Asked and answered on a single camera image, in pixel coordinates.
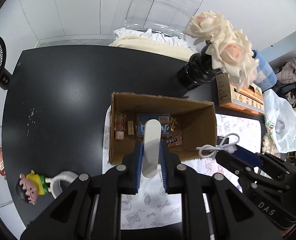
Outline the blue tissue pack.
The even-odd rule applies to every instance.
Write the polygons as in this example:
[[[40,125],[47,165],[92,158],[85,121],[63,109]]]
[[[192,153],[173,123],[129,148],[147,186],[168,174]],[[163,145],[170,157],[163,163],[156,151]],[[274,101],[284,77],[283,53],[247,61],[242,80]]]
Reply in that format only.
[[[138,114],[137,136],[143,137],[147,130],[156,131],[162,137],[171,134],[171,116],[169,114]]]

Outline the pink rose bouquet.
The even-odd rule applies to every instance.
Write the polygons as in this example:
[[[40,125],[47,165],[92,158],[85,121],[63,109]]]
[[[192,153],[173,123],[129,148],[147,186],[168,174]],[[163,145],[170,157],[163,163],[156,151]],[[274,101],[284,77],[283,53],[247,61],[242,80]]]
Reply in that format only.
[[[228,74],[237,90],[249,87],[257,78],[259,60],[254,58],[252,43],[242,29],[234,29],[223,13],[201,12],[192,16],[183,31],[195,39],[194,44],[205,41],[205,51],[211,56],[212,68]]]

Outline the white plastic bag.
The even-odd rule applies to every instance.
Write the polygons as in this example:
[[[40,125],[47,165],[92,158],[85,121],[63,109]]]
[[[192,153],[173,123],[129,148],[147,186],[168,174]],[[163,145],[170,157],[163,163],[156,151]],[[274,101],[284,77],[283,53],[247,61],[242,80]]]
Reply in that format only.
[[[296,112],[291,104],[269,89],[263,93],[264,120],[278,153],[296,151]]]

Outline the red patterned snack packet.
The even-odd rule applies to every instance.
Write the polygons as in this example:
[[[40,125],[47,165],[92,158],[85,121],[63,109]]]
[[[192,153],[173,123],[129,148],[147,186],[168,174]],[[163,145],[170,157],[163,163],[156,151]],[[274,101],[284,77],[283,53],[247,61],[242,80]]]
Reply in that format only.
[[[175,137],[168,138],[168,139],[166,139],[166,143],[167,143],[168,148],[182,146],[182,144],[183,144],[182,136],[177,135]]]

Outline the bag of garlic snacks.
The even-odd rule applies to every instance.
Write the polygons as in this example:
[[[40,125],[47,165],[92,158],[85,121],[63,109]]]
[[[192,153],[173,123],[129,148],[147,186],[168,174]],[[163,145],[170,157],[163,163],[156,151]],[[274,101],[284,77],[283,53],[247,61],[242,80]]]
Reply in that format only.
[[[274,152],[275,152],[274,142],[268,133],[263,136],[262,151],[261,152],[263,154],[265,154],[265,153],[274,154]]]

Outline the gold wrapped candy block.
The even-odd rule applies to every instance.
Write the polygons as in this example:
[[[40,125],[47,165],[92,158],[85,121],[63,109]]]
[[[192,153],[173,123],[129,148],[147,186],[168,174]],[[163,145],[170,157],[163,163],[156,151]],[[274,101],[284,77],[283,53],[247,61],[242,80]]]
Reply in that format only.
[[[127,131],[128,131],[128,135],[134,135],[134,123],[133,123],[133,121],[128,121],[127,122]]]

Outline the beige nail file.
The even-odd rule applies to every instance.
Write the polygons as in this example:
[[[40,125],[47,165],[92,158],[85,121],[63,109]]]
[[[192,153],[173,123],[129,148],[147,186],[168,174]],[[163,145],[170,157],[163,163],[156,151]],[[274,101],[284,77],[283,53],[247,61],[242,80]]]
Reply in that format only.
[[[146,178],[153,178],[158,171],[160,141],[161,135],[156,131],[145,132],[142,174]]]

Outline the cream white cushion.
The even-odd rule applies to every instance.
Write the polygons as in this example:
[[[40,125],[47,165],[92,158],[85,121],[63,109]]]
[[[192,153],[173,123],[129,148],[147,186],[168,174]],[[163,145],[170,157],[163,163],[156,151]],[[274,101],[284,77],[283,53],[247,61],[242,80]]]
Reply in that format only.
[[[191,48],[185,40],[153,33],[152,29],[144,32],[126,28],[117,29],[114,31],[114,41],[109,46],[145,51],[185,62],[188,62],[191,55],[197,53],[197,50]]]

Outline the blue checkered towel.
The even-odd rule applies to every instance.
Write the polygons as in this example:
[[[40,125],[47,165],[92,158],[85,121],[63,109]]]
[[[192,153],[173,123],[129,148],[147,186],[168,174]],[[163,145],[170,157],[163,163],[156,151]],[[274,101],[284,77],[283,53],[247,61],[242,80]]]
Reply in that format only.
[[[258,50],[253,50],[254,59],[258,60],[259,65],[257,66],[257,78],[254,84],[260,87],[264,92],[272,88],[277,83],[277,77],[268,61],[262,56]]]

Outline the white tape roll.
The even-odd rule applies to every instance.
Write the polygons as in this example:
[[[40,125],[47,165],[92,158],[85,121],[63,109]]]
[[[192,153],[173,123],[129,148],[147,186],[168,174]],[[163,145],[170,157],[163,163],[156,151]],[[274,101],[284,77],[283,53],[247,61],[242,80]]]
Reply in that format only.
[[[78,175],[72,171],[63,171],[51,178],[50,193],[52,194],[53,198],[56,199],[63,192],[61,187],[62,183],[70,185],[77,177]]]

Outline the orange cling film box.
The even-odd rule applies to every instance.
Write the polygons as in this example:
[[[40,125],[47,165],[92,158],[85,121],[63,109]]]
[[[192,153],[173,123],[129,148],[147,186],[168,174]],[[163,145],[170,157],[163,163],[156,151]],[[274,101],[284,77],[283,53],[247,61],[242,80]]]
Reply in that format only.
[[[227,74],[216,76],[218,104],[220,107],[232,109],[252,116],[264,114],[263,94],[260,87],[251,84],[237,91],[236,86],[229,82]]]

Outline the clear acrylic chair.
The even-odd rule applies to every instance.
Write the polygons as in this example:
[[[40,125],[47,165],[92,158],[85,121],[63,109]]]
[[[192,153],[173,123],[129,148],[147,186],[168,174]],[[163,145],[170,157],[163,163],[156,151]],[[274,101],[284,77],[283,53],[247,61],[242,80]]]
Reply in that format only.
[[[184,39],[185,30],[203,0],[131,0],[124,27]]]

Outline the brown cardboard box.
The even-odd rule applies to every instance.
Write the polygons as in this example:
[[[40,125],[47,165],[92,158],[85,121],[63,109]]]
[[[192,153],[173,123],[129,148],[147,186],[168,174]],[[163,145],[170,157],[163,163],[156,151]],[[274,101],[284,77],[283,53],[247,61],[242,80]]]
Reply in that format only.
[[[114,93],[109,116],[109,163],[121,163],[136,141],[143,140],[145,124],[161,124],[161,138],[174,139],[170,151],[182,161],[199,157],[197,148],[217,143],[217,122],[213,102],[191,101],[167,96]]]

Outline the black ribbed vase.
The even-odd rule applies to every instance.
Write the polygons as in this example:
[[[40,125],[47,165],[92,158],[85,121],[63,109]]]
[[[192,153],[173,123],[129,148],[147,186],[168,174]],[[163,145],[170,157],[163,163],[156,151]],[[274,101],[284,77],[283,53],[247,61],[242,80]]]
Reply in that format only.
[[[177,72],[177,79],[184,88],[193,90],[212,82],[218,74],[222,74],[220,69],[213,69],[212,56],[206,54],[208,47],[207,44],[200,53],[191,55],[185,66]]]

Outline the small amber bottle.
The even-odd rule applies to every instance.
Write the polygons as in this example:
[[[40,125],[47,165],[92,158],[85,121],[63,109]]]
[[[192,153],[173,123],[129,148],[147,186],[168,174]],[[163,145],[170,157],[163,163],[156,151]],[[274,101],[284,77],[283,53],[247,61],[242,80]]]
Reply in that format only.
[[[116,113],[115,125],[114,125],[116,140],[124,140],[125,129],[126,129],[126,115],[123,113]]]

